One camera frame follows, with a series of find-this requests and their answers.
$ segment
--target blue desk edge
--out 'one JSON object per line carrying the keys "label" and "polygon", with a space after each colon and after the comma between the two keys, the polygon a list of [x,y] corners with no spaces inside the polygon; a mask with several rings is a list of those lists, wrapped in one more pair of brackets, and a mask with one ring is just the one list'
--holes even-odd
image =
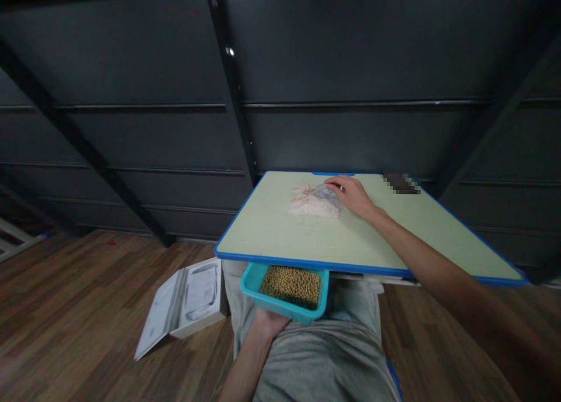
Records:
{"label": "blue desk edge", "polygon": [[[236,222],[238,215],[243,211],[247,202],[251,199],[253,193],[259,187],[259,183],[265,178],[267,173],[269,172],[305,172],[309,173],[309,171],[267,171],[256,186],[251,191],[250,195],[245,200],[244,204],[241,206],[240,210],[224,232],[222,237],[218,240],[218,243],[214,246],[214,254],[216,257],[222,260],[232,260],[232,261],[240,261],[240,262],[254,262],[254,263],[266,263],[271,265],[282,265],[282,266],[291,266],[293,268],[308,268],[308,269],[328,269],[329,271],[341,271],[341,272],[349,272],[349,273],[365,273],[367,275],[385,275],[385,276],[395,276],[399,278],[407,278],[407,279],[414,279],[413,274],[408,269],[391,269],[391,268],[375,268],[372,266],[359,266],[359,265],[346,265],[346,264],[336,264],[330,262],[321,262],[321,261],[308,261],[308,260],[301,260],[301,259],[287,259],[287,258],[278,258],[278,257],[270,257],[270,256],[256,256],[256,255],[246,255],[240,253],[226,253],[221,252],[218,250],[222,239],[228,234],[230,231],[231,226]],[[312,172],[315,175],[337,175],[337,173],[321,173],[321,172]],[[512,263],[506,260],[503,256],[501,256],[495,249],[487,244],[485,240],[481,239],[477,234],[475,234],[466,224],[460,221],[454,214],[452,214],[447,208],[443,207],[439,201],[434,199],[426,190],[424,190],[416,181],[412,180],[416,187],[421,189],[427,196],[429,196],[432,200],[434,200],[437,204],[439,204],[450,216],[452,216],[456,221],[458,221],[461,225],[463,225],[468,231],[470,231],[473,235],[475,235],[484,245],[489,247],[501,260],[503,260],[508,266],[513,268],[518,274],[520,275],[521,279],[503,279],[503,278],[490,278],[487,276],[474,276],[479,282],[490,285],[490,286],[502,286],[502,287],[511,287],[511,288],[518,288],[528,284],[528,279],[524,275],[524,273],[517,269]]]}

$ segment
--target white railing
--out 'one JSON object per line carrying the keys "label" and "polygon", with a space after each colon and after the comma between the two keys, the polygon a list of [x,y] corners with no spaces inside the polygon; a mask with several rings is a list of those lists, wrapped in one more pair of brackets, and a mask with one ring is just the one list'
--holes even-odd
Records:
{"label": "white railing", "polygon": [[37,237],[32,237],[28,233],[25,233],[16,226],[11,225],[9,222],[3,220],[2,218],[0,218],[0,230],[4,231],[8,235],[17,238],[19,241],[22,241],[20,245],[14,245],[0,238],[0,263],[12,256],[15,256],[18,253],[21,253],[25,249],[36,245],[39,241],[42,241],[46,238],[46,235],[43,234],[40,234]]}

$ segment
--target desk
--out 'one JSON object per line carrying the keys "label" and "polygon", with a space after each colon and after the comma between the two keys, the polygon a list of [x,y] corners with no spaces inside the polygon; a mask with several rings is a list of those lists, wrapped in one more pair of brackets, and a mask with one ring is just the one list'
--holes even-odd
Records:
{"label": "desk", "polygon": [[[293,188],[329,175],[268,171],[216,245],[217,257],[298,268],[412,278],[366,221],[343,209],[340,219],[287,212]],[[379,174],[356,174],[373,202],[467,273],[488,285],[522,286],[526,278],[421,189],[398,195]]]}

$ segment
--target fingers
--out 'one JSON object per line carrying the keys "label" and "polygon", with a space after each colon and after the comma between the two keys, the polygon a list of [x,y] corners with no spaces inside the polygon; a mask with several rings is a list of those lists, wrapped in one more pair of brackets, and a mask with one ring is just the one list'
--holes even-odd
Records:
{"label": "fingers", "polygon": [[336,183],[328,183],[325,188],[335,193],[338,198],[341,198],[343,196],[343,191],[339,187],[340,186]]}
{"label": "fingers", "polygon": [[324,181],[324,183],[326,183],[326,184],[334,183],[334,184],[339,184],[339,185],[345,187],[345,186],[348,186],[349,184],[353,183],[353,180],[352,180],[351,177],[349,177],[347,175],[340,174],[338,176],[328,178],[327,180]]}

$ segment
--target hand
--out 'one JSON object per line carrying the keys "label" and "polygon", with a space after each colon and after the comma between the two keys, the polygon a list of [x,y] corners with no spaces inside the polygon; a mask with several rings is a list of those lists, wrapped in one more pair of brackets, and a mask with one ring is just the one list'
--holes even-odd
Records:
{"label": "hand", "polygon": [[290,319],[280,314],[257,307],[253,323],[257,326],[262,334],[269,339],[275,339],[276,336],[288,325]]}
{"label": "hand", "polygon": [[372,216],[384,215],[386,211],[372,203],[360,181],[347,175],[338,175],[324,181],[327,189],[337,195],[341,203],[359,217],[370,221]]}

